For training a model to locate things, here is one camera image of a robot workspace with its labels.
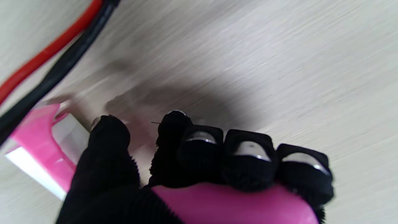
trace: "white plastic piece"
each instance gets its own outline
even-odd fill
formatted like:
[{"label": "white plastic piece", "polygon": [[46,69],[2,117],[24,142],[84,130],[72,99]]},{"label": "white plastic piece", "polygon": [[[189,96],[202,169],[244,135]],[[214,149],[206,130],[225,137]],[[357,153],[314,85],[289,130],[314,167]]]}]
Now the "white plastic piece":
[{"label": "white plastic piece", "polygon": [[6,155],[12,163],[19,167],[23,172],[35,179],[39,184],[64,200],[66,192],[61,186],[47,173],[47,171],[29,154],[23,147],[19,147]]},{"label": "white plastic piece", "polygon": [[265,153],[265,150],[261,147],[261,145],[253,141],[241,142],[234,155],[249,155],[256,157],[257,159],[271,162],[271,159]]},{"label": "white plastic piece", "polygon": [[72,114],[68,114],[52,129],[53,137],[62,151],[74,164],[77,164],[81,154],[87,148],[90,133]]}]

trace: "wood grain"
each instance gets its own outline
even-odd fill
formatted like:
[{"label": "wood grain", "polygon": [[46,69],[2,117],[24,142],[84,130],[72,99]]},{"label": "wood grain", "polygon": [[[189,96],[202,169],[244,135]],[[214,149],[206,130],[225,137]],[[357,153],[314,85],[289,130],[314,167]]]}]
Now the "wood grain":
[{"label": "wood grain", "polygon": [[[88,3],[3,0],[0,77],[47,45]],[[327,223],[397,223],[396,12],[389,0],[124,0],[47,99],[71,100],[70,110],[86,126],[107,113],[126,121],[143,180],[157,137],[150,122],[180,109],[226,130],[267,133],[275,146],[326,152],[336,177]],[[6,223],[57,215],[51,206],[60,204],[51,195],[1,180]],[[21,196],[12,198],[10,189]],[[42,204],[24,206],[29,201]],[[21,212],[27,215],[18,217]]]}]

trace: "pink plastic object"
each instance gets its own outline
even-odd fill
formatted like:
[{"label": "pink plastic object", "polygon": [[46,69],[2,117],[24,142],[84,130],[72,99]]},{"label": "pink plastic object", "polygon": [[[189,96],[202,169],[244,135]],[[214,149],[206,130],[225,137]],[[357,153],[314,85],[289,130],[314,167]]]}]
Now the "pink plastic object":
[{"label": "pink plastic object", "polygon": [[32,110],[12,134],[12,139],[29,154],[66,191],[76,165],[64,154],[52,135],[52,126],[67,114],[55,120],[60,104]]},{"label": "pink plastic object", "polygon": [[307,202],[279,184],[258,193],[211,183],[152,190],[186,224],[318,224]]}]

